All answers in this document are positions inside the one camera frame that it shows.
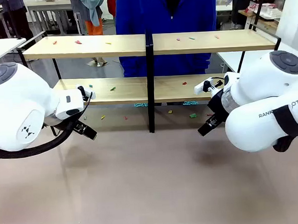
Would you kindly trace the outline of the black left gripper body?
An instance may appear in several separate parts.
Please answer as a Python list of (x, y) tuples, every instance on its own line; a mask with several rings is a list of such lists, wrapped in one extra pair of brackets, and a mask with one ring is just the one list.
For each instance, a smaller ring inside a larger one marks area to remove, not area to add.
[(45, 117), (44, 122), (43, 122), (43, 127), (50, 127), (51, 131), (53, 134), (57, 134), (55, 129), (58, 129), (58, 134), (60, 133), (60, 131), (64, 131), (68, 125), (72, 125), (75, 126), (77, 123), (77, 121), (79, 120), (79, 118), (81, 117), (82, 113), (77, 113), (74, 114), (66, 119), (60, 120), (58, 118), (56, 118), (55, 115), (50, 115)]

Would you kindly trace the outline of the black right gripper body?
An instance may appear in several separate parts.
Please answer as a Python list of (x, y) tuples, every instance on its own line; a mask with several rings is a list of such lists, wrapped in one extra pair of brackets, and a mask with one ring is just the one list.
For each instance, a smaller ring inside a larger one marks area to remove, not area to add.
[(222, 105), (223, 90), (216, 93), (208, 103), (208, 107), (214, 112), (214, 115), (209, 118), (212, 125), (219, 125), (227, 120), (229, 113)]

